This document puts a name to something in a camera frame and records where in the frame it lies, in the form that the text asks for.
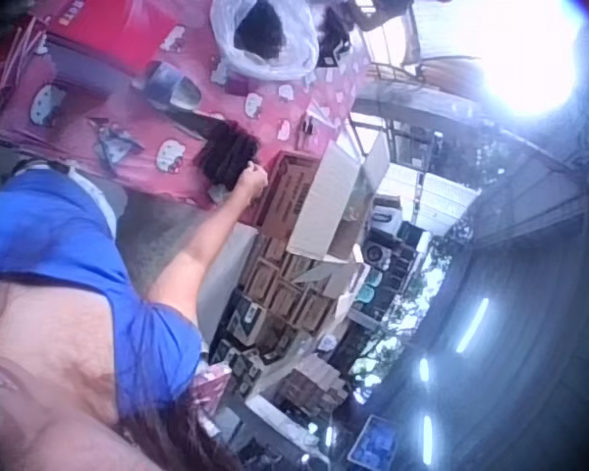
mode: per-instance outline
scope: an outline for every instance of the hand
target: hand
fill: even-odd
[[[258,198],[268,185],[266,171],[252,162],[241,173],[234,188],[233,197],[243,199],[244,204],[249,205]]]

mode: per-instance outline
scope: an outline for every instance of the skin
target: skin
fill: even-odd
[[[230,198],[164,269],[149,299],[196,324],[202,281],[266,184],[264,170],[250,165]],[[0,423],[15,424],[18,432],[11,433],[24,436],[29,459],[48,470],[157,469],[106,427],[118,421],[107,299],[78,288],[6,282],[0,282],[0,299],[0,414],[8,416]]]

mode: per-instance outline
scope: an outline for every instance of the concrete floor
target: concrete floor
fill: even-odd
[[[0,184],[2,176],[9,175],[17,159],[15,152],[0,147]],[[145,292],[207,213],[193,206],[124,190],[111,181],[92,180],[120,215],[118,248],[135,288]],[[254,228],[236,225],[203,284],[198,299],[198,323],[207,343],[214,337],[256,234]]]

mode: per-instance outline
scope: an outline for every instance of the white plastic bag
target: white plastic bag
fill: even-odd
[[[234,71],[261,80],[301,79],[316,68],[318,39],[305,0],[269,0],[282,22],[285,44],[275,59],[265,60],[234,46],[236,29],[257,0],[213,0],[211,22],[223,59]]]

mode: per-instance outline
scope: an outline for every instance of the fluorescent light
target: fluorescent light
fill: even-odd
[[[332,427],[328,427],[327,431],[325,432],[325,446],[329,448],[332,445],[332,440],[334,439],[334,429]]]
[[[462,336],[460,343],[456,347],[456,349],[455,349],[456,353],[463,353],[465,351],[465,349],[467,348],[467,346],[471,342],[471,339],[473,339],[473,336],[475,335],[476,331],[478,330],[478,327],[480,326],[482,319],[484,319],[484,313],[487,312],[488,306],[489,306],[489,299],[487,297],[485,297],[484,299],[482,299],[482,302],[480,303],[480,306],[478,307],[478,310],[475,313],[475,316],[473,316],[473,319],[471,320],[471,324],[469,325],[467,332],[464,333],[464,336]]]
[[[421,381],[423,383],[430,381],[430,365],[428,365],[428,360],[426,358],[421,358],[421,361],[419,362],[419,375],[421,376]]]
[[[432,464],[432,419],[429,415],[423,417],[423,463]]]

